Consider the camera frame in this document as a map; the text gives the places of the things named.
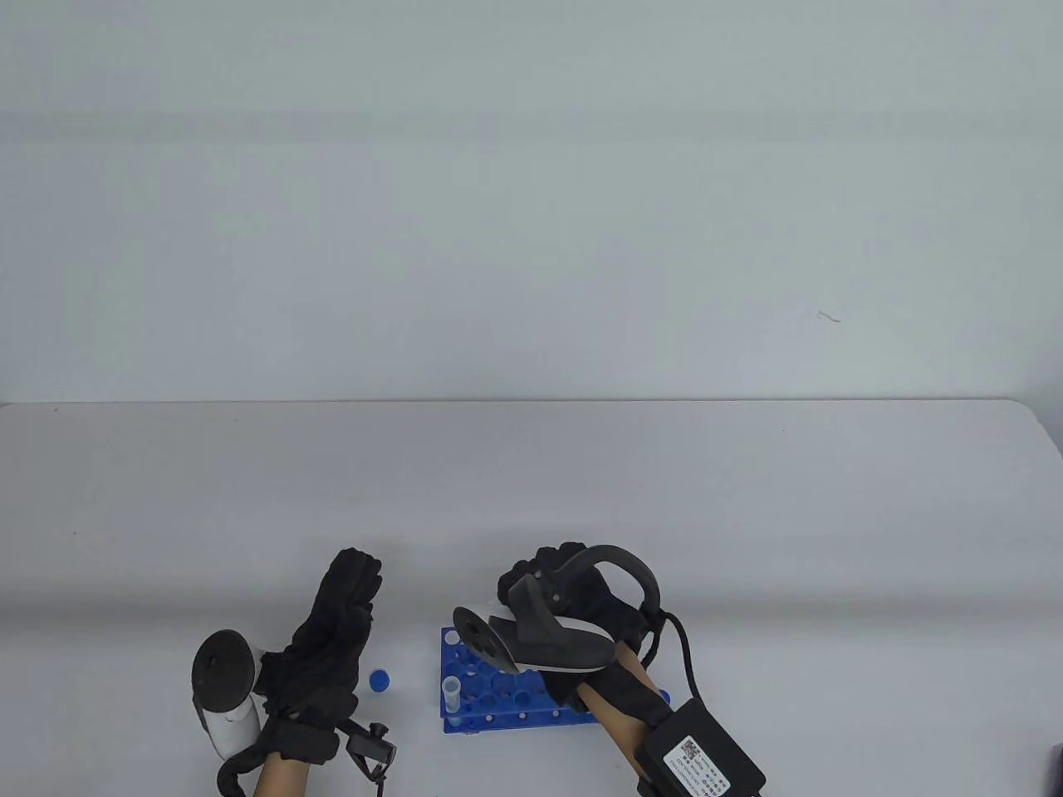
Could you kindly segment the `person's right hand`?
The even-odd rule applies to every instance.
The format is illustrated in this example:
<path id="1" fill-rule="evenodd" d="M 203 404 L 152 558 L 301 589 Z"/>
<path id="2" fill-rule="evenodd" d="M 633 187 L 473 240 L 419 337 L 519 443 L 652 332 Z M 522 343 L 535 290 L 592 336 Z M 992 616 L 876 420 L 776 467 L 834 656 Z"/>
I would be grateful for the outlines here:
<path id="1" fill-rule="evenodd" d="M 510 615 L 488 620 L 483 656 L 503 672 L 539 672 L 554 702 L 635 748 L 672 712 L 638 657 L 654 622 L 615 596 L 595 556 L 566 542 L 502 575 L 497 600 Z"/>

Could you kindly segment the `person's left hand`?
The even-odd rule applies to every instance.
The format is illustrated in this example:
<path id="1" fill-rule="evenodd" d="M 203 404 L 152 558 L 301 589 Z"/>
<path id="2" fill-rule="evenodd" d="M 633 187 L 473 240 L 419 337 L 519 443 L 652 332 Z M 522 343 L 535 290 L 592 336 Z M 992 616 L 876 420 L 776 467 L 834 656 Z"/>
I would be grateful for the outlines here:
<path id="1" fill-rule="evenodd" d="M 379 559 L 357 548 L 339 552 L 289 644 L 263 654 L 254 686 L 267 715 L 257 741 L 263 754 L 311 765 L 337 754 L 337 728 L 357 706 L 360 656 L 379 587 Z"/>

